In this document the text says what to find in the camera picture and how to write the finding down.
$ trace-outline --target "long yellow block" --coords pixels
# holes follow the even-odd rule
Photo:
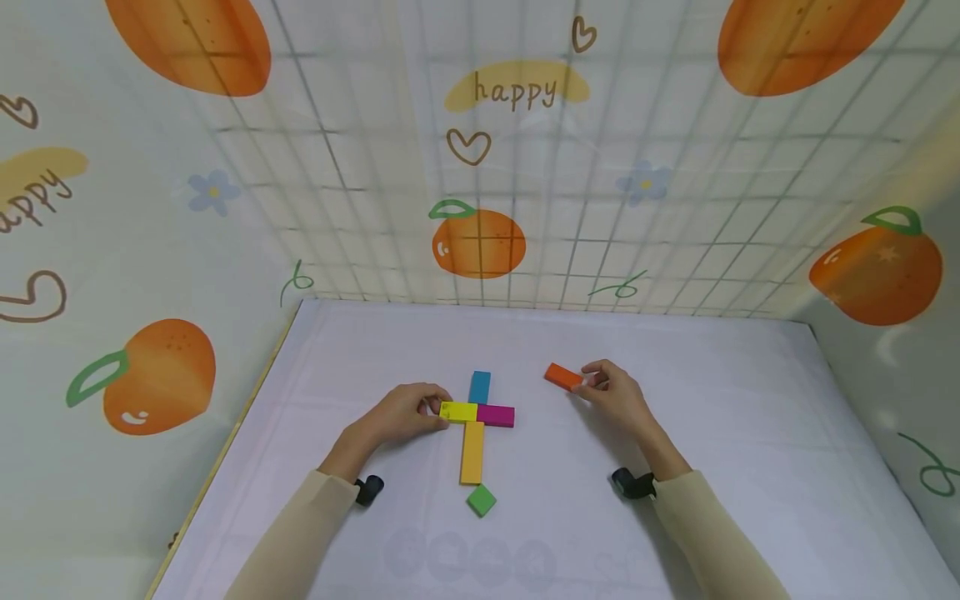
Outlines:
[[[483,474],[483,428],[478,420],[464,424],[464,453],[460,457],[460,485],[478,486]]]
[[[451,423],[466,423],[477,420],[477,404],[467,402],[441,402],[440,416]]]

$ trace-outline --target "forearm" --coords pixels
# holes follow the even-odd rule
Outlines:
[[[354,424],[344,430],[260,539],[230,586],[227,600],[306,597],[359,492],[351,482],[376,447],[362,427]]]
[[[636,428],[634,439],[657,481],[676,479],[693,470],[653,417]]]
[[[655,484],[654,510],[680,546],[710,600],[782,600],[789,595],[773,569],[699,471]]]

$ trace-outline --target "block arrangement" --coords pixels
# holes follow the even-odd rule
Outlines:
[[[491,375],[474,371],[470,379],[469,402],[442,402],[440,416],[464,426],[464,447],[460,456],[460,485],[477,486],[467,504],[483,518],[496,504],[496,498],[483,485],[483,446],[487,427],[513,427],[513,406],[488,404]]]

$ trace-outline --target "wooden block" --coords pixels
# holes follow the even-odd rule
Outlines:
[[[490,374],[486,371],[474,371],[470,380],[470,404],[486,404],[490,395]]]
[[[550,366],[547,367],[543,378],[550,383],[559,385],[568,392],[570,392],[574,386],[578,386],[584,382],[584,377],[582,375],[573,371],[568,371],[557,363],[550,363]]]
[[[472,420],[464,425],[464,452],[460,457],[460,485],[480,485],[483,474],[482,422]]]
[[[466,423],[477,420],[477,404],[468,402],[441,402],[440,416],[451,423]]]
[[[479,516],[483,518],[493,505],[496,504],[496,498],[493,497],[493,494],[490,493],[490,490],[486,488],[483,484],[477,486],[469,496],[467,496],[467,504],[470,508]]]
[[[490,427],[513,427],[514,407],[481,404],[477,406],[477,420]]]

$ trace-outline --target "blue flower print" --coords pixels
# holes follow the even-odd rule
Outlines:
[[[655,171],[649,160],[641,160],[634,165],[629,177],[621,177],[616,181],[616,189],[630,193],[630,206],[636,206],[644,198],[659,200],[665,197],[669,182],[669,167]]]
[[[201,212],[211,206],[221,217],[227,216],[227,205],[224,200],[233,200],[240,197],[240,188],[231,185],[227,173],[217,169],[210,173],[210,177],[191,175],[187,180],[198,194],[190,201],[190,210]]]

